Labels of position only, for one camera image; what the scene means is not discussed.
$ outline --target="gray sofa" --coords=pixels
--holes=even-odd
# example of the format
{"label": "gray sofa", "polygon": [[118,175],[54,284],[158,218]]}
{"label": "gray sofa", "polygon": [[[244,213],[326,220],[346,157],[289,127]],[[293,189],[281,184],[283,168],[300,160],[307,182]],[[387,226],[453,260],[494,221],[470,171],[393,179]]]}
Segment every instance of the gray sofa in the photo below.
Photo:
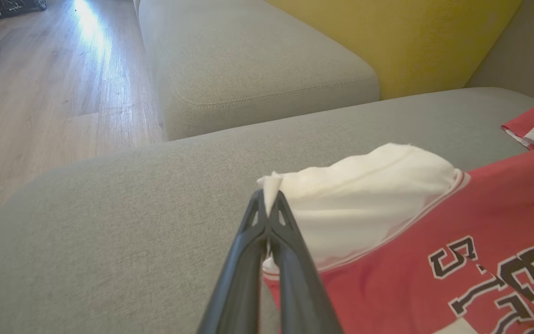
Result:
{"label": "gray sofa", "polygon": [[263,0],[135,0],[168,140],[379,100],[357,55]]}
{"label": "gray sofa", "polygon": [[[0,210],[0,333],[192,333],[255,180],[386,142],[469,170],[526,149],[500,125],[534,106],[443,91],[227,129],[38,177]],[[278,313],[263,289],[262,333]]]}

